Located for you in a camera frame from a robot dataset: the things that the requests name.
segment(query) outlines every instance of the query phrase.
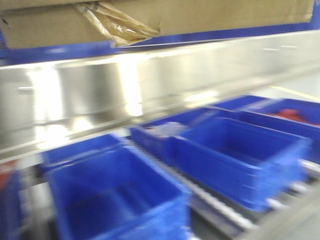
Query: plastic bag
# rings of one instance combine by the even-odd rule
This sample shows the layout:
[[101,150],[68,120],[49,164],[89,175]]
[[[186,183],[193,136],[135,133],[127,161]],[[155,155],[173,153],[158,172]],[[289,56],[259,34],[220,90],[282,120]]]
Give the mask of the plastic bag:
[[138,43],[160,35],[132,17],[121,12],[106,1],[76,3],[75,7],[102,33],[114,46]]
[[162,125],[152,126],[147,129],[147,131],[158,137],[169,137],[175,136],[186,130],[187,126],[179,122],[168,121]]

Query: brown cardboard box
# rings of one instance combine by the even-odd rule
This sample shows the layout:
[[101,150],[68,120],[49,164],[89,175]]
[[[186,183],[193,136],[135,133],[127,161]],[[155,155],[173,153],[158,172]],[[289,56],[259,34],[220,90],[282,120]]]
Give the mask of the brown cardboard box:
[[[103,41],[70,3],[83,0],[2,0],[0,28],[8,47]],[[305,23],[314,0],[109,0],[162,35]]]

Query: red object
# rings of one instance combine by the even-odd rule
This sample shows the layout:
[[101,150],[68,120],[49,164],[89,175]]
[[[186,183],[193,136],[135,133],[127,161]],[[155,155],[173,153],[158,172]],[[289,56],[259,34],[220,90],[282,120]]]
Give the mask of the red object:
[[297,122],[301,122],[301,123],[305,123],[305,124],[320,126],[320,124],[315,124],[315,123],[311,123],[311,122],[306,121],[304,119],[304,117],[299,114],[298,110],[295,110],[295,109],[285,108],[278,113],[270,113],[269,115],[278,116],[281,118],[285,118],[285,119],[289,119],[289,120],[293,120],[293,121],[297,121]]
[[0,165],[0,192],[7,185],[15,164],[16,160]]

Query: shelving unit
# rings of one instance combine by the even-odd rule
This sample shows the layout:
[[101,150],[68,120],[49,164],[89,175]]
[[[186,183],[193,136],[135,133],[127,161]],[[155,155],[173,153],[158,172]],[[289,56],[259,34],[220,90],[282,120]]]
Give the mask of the shelving unit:
[[[244,93],[320,100],[319,42],[320,31],[306,31],[0,67],[0,164],[20,159],[29,213],[24,238],[58,237],[36,154],[115,130],[126,136],[132,124]],[[278,240],[320,203],[320,167],[304,165],[310,181],[274,199],[266,214],[163,168],[195,192],[192,228],[201,240]]]

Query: blue plastic bin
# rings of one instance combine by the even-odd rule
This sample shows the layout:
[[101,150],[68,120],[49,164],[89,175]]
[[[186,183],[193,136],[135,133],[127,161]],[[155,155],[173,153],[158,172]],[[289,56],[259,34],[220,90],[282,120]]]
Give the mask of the blue plastic bin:
[[[181,112],[131,127],[131,138],[138,145],[155,155],[157,158],[163,160],[169,166],[172,166],[174,164],[174,160],[171,158],[171,136],[179,135],[187,128],[192,128],[200,123],[210,121],[212,117],[225,117],[225,114],[227,113],[205,107]],[[164,135],[155,134],[150,131],[150,128],[154,128],[155,126],[164,126],[167,123],[178,123],[181,125],[181,129],[174,129],[171,133],[168,134],[168,132],[166,132]]]
[[262,212],[267,199],[306,174],[308,138],[228,118],[174,138],[177,167],[238,204]]
[[0,239],[20,240],[22,209],[19,191],[21,189],[19,172],[15,171],[6,186],[0,191]]
[[247,112],[254,112],[258,114],[277,114],[283,109],[294,109],[309,123],[320,124],[320,103],[311,101],[301,101],[296,99],[272,99],[265,101],[262,104],[252,105],[246,109]]
[[62,240],[186,240],[190,192],[131,146],[48,171]]
[[214,103],[208,105],[208,107],[215,107],[223,110],[230,110],[230,111],[238,111],[242,108],[248,107],[252,104],[260,102],[262,100],[266,100],[267,98],[262,96],[254,96],[254,95],[244,95],[232,99],[228,99],[226,101],[222,101],[219,103]]
[[256,114],[253,112],[240,112],[237,119],[242,122],[262,126],[269,129],[307,137],[313,140],[311,149],[305,156],[305,160],[320,164],[320,128],[317,126],[300,124],[295,121],[287,121],[281,118]]
[[43,163],[41,168],[44,172],[47,172],[63,167],[88,156],[122,146],[124,142],[124,139],[115,134],[106,134],[45,151],[42,153]]

